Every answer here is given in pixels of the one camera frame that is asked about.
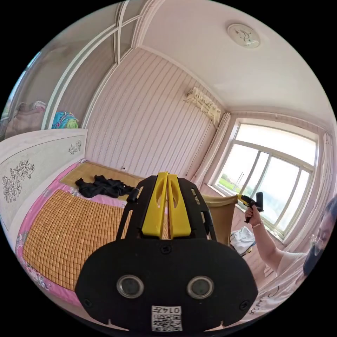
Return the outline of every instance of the woman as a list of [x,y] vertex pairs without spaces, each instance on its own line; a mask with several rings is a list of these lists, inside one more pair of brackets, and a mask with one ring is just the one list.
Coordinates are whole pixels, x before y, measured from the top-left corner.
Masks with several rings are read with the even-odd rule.
[[259,290],[259,294],[241,324],[255,319],[282,304],[301,285],[322,255],[337,221],[337,195],[326,206],[321,223],[308,253],[289,253],[278,249],[268,234],[255,206],[247,208],[251,217],[257,249],[261,259],[276,272],[276,278]]

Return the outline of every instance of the label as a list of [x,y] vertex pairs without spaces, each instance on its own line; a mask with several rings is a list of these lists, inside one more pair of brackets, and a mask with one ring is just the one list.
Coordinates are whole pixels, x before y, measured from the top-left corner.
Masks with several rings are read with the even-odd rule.
[[153,305],[152,331],[182,331],[181,307]]

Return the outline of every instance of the headboard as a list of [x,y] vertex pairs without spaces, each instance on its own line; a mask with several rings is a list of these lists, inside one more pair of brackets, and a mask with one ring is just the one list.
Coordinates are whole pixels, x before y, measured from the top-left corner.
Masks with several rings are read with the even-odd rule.
[[1,225],[13,251],[27,212],[62,171],[84,158],[86,138],[86,129],[53,129],[0,142]]

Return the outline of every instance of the bamboo sleeping mat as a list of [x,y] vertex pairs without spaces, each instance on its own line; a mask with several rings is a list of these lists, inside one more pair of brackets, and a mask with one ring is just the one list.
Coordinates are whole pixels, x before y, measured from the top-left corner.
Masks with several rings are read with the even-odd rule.
[[[50,281],[73,291],[86,259],[99,247],[115,240],[122,213],[123,208],[57,190],[34,220],[23,258]],[[164,238],[168,238],[167,216]]]
[[[106,179],[120,180],[125,185],[136,187],[144,178],[133,176],[126,172],[114,170],[113,168],[86,161],[60,180],[62,184],[77,188],[75,181],[82,178],[86,183],[93,183],[95,176],[104,176]],[[119,200],[126,200],[128,195],[118,197]]]

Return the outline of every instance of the green field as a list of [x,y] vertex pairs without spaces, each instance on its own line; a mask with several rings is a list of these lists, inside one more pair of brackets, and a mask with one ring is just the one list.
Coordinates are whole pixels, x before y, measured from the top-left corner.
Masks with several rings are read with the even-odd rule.
[[[220,178],[219,184],[233,191],[234,185],[229,183],[227,180]],[[235,191],[240,193],[240,189],[238,187],[235,188]]]

